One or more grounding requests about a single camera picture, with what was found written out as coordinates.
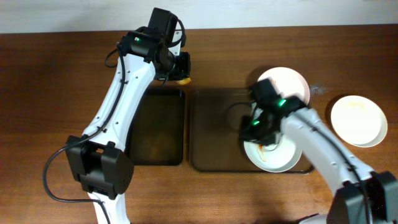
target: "yellow object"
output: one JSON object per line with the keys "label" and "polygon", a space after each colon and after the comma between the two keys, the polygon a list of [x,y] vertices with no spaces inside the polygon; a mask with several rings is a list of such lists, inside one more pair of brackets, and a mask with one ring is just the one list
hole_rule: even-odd
{"label": "yellow object", "polygon": [[179,85],[185,85],[191,82],[191,78],[184,78],[183,80],[175,81]]}

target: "black tray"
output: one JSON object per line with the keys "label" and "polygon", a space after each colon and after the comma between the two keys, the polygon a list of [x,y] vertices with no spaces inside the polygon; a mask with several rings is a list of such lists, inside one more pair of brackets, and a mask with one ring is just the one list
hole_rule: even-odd
{"label": "black tray", "polygon": [[[266,172],[255,166],[247,157],[243,144],[238,141],[238,129],[243,115],[250,107],[233,103],[248,102],[247,90],[202,90],[195,93],[190,109],[191,165],[202,172]],[[301,156],[288,174],[307,174],[313,170],[311,163]]]}
{"label": "black tray", "polygon": [[147,90],[130,125],[126,154],[135,165],[175,166],[182,162],[185,94]]}

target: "wall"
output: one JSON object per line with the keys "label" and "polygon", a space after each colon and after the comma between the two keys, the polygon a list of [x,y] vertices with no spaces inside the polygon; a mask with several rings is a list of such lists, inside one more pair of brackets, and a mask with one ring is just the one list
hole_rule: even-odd
{"label": "wall", "polygon": [[131,30],[153,7],[187,29],[398,23],[398,0],[0,0],[0,33]]}

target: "robotic arm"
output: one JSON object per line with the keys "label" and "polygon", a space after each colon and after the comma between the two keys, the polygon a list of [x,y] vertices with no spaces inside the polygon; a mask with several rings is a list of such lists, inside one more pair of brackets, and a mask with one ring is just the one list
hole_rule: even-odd
{"label": "robotic arm", "polygon": [[390,172],[377,174],[336,138],[314,109],[296,96],[282,99],[270,80],[253,85],[250,96],[256,104],[253,114],[260,115],[241,130],[241,140],[275,144],[279,133],[286,134],[321,173],[335,197],[329,214],[305,218],[300,224],[398,220],[398,181]]}
{"label": "robotic arm", "polygon": [[[177,23],[181,31],[175,30]],[[83,136],[68,138],[67,146],[73,145],[66,150],[73,177],[96,200],[100,224],[130,223],[124,193],[131,182],[134,164],[126,155],[127,132],[152,80],[166,82],[189,77],[190,56],[180,52],[185,39],[177,16],[155,8],[148,27],[128,32],[118,44],[120,58],[113,82]],[[85,138],[89,140],[76,144]]]}

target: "wooden table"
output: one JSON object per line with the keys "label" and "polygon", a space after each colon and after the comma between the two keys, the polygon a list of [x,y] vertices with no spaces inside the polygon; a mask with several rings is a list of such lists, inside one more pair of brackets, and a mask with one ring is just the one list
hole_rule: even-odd
{"label": "wooden table", "polygon": [[[45,194],[42,168],[96,114],[114,75],[103,60],[125,33],[0,35],[1,223],[96,223],[92,204],[60,203]],[[329,102],[339,95],[373,100],[388,119],[385,140],[348,148],[398,176],[398,25],[188,30],[187,38],[192,82],[180,88],[188,96],[203,88],[244,88],[264,70],[283,66],[307,79],[311,104],[325,122]],[[60,197],[88,198],[64,154],[50,167],[49,185]],[[317,171],[209,174],[193,170],[187,159],[175,167],[136,167],[126,197],[133,223],[296,220],[326,213],[332,200]]]}

